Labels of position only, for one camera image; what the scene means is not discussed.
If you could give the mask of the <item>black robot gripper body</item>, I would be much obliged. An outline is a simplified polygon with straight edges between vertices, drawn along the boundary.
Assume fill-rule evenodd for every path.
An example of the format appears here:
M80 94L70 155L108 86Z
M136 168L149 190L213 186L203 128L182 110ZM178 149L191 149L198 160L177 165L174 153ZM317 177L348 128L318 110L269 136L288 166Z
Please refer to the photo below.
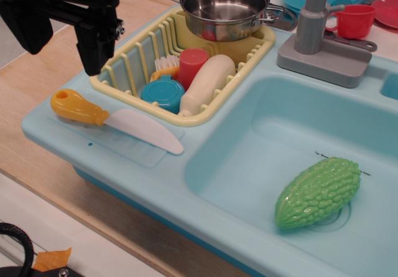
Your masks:
M82 42L114 42L124 34L117 18L119 0L46 0L48 16L75 28Z

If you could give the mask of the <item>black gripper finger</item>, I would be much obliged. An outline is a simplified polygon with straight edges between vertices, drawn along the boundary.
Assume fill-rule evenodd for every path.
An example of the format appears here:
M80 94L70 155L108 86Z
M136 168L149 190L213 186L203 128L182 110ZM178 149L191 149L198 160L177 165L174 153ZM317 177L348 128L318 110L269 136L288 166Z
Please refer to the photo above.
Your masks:
M98 75L105 63L114 56L118 37L103 38L99 34L77 35L77 49L87 75Z

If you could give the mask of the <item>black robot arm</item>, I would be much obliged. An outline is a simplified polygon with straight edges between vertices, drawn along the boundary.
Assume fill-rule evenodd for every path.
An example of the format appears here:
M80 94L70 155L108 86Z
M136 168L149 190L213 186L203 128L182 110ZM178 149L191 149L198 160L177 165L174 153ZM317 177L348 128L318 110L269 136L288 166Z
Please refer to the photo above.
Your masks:
M118 5L119 0L1 0L1 18L30 54L39 53L52 38L51 21L72 26L85 72L93 76L113 57L124 34Z

